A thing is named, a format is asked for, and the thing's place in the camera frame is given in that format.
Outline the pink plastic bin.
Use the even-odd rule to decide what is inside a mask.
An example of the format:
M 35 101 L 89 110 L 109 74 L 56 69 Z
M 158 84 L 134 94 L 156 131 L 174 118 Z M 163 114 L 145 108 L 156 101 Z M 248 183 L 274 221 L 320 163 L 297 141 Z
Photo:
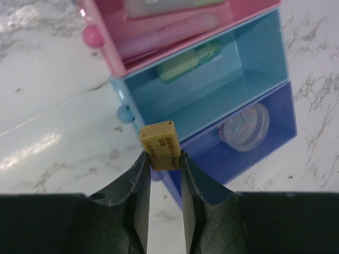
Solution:
M 280 6 L 280 1 L 77 1 L 83 41 L 113 77 L 150 66 Z

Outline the dark blue plastic bin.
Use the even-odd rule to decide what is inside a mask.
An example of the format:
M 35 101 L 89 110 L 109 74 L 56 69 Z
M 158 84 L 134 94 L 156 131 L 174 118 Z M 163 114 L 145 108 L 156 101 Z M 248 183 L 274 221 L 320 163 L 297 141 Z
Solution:
M 226 184 L 297 134 L 291 83 L 222 80 L 196 89 L 162 84 L 146 97 L 153 123 L 172 120 L 181 147 Z

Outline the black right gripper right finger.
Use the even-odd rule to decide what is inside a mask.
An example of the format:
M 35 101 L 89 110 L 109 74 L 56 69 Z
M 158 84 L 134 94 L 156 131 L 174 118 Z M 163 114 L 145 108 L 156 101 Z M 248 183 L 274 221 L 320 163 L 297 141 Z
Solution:
M 338 193 L 233 192 L 181 153 L 187 253 L 338 253 Z

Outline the teal blue plastic bin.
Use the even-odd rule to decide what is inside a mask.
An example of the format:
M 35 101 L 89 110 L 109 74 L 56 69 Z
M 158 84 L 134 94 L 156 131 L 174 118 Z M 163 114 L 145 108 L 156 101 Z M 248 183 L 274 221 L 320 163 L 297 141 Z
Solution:
M 158 67 L 163 61 L 125 78 L 112 78 L 121 100 L 122 121 L 136 130 L 173 121 L 185 140 L 288 79 L 280 11 L 275 9 L 179 51 L 207 51 L 202 63 L 169 81 Z

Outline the green correction tape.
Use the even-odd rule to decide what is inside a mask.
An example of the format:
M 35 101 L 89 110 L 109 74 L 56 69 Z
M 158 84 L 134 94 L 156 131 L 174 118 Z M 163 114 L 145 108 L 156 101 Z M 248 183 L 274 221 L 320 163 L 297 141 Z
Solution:
M 163 82 L 171 82 L 207 63 L 221 52 L 221 43 L 213 40 L 177 55 L 156 68 Z

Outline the small gold binder clip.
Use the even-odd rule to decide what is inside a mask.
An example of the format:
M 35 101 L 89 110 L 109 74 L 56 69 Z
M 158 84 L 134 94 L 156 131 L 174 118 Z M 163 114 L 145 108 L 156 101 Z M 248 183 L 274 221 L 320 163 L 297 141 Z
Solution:
M 181 147 L 173 121 L 143 126 L 139 139 L 154 171 L 180 169 Z

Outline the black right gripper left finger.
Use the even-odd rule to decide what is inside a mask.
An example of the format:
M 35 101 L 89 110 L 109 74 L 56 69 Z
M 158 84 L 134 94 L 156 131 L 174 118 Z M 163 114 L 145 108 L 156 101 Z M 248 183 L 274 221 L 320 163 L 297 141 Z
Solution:
M 146 253 L 149 155 L 90 196 L 1 195 L 1 253 Z

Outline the clear jar of clips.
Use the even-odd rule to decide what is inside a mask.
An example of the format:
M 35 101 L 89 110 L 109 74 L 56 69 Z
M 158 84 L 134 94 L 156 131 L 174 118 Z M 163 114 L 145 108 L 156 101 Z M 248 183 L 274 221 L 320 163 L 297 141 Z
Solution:
M 267 108 L 257 103 L 217 127 L 219 139 L 239 152 L 256 148 L 266 137 L 270 125 Z

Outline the pink correction tape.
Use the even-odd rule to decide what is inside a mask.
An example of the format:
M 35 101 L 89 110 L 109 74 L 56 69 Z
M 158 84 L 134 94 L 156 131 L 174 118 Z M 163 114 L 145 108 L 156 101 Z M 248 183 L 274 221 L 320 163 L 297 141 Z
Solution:
M 213 14 L 201 14 L 154 31 L 123 39 L 117 42 L 116 47 L 123 60 L 130 60 L 208 32 L 217 25 L 218 19 Z

